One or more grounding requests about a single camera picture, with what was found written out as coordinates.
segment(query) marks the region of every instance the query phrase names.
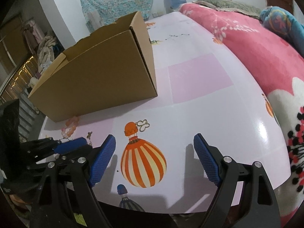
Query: pink blanket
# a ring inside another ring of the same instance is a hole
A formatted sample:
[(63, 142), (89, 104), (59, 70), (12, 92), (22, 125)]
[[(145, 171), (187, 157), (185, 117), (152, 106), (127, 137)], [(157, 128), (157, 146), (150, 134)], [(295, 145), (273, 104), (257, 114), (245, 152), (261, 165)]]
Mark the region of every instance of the pink blanket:
[(214, 35), (247, 67), (277, 116), (289, 151), (291, 177), (276, 191), (284, 225), (304, 199), (304, 59), (258, 20), (186, 3), (180, 12)]

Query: cardboard box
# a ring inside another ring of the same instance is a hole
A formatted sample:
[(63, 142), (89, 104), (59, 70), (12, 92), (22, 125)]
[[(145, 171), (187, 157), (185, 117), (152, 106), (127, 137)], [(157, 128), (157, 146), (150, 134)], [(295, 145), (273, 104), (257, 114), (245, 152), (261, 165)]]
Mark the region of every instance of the cardboard box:
[(152, 46), (140, 12), (61, 53), (29, 100), (54, 122), (157, 96)]

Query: metal railing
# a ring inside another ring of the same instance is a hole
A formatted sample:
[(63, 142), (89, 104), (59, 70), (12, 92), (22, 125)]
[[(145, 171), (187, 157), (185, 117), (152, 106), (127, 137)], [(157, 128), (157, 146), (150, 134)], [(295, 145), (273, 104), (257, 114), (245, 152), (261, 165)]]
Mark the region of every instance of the metal railing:
[(25, 140), (28, 139), (38, 111), (28, 100), (26, 92), (30, 79), (35, 77), (36, 72), (38, 64), (35, 57), (31, 56), (11, 71), (0, 88), (0, 105), (13, 99), (20, 100), (19, 135)]

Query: metal screw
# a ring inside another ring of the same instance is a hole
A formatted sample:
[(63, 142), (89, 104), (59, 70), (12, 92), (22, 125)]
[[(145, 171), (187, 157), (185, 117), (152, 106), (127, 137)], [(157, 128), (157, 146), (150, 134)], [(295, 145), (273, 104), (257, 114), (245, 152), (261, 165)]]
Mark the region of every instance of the metal screw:
[(230, 163), (232, 161), (232, 158), (226, 156), (226, 157), (224, 157), (224, 161), (227, 163)]
[(262, 167), (262, 163), (259, 162), (259, 161), (255, 161), (254, 165), (258, 168), (261, 168)]
[(54, 167), (55, 163), (54, 162), (49, 162), (49, 164), (47, 165), (49, 168)]
[(84, 157), (81, 157), (78, 159), (78, 163), (80, 163), (80, 164), (84, 163), (85, 161), (86, 161), (86, 158), (84, 158)]

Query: white tabletop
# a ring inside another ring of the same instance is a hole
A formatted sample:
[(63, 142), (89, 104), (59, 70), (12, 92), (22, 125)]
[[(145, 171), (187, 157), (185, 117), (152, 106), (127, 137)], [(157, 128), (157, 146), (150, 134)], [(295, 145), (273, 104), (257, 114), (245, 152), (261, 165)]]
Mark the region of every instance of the white tabletop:
[[(262, 162), (273, 188), (286, 181), (290, 165), (283, 134), (244, 65), (226, 46), (214, 42), (212, 34), (179, 12), (152, 22), (148, 32), (158, 97), (81, 116), (71, 137), (86, 138), (92, 132), (94, 147), (108, 134), (116, 138), (114, 155), (93, 188), (97, 199), (114, 206), (140, 206), (146, 212), (206, 211), (216, 186), (193, 149), (197, 133), (239, 163)], [(79, 96), (90, 98), (84, 93)], [(138, 131), (141, 140), (129, 140), (126, 124), (144, 119), (150, 126)], [(64, 123), (46, 118), (40, 138), (61, 139)], [(129, 141), (137, 144), (129, 146), (127, 154)], [(241, 189), (238, 184), (233, 205), (238, 204)]]

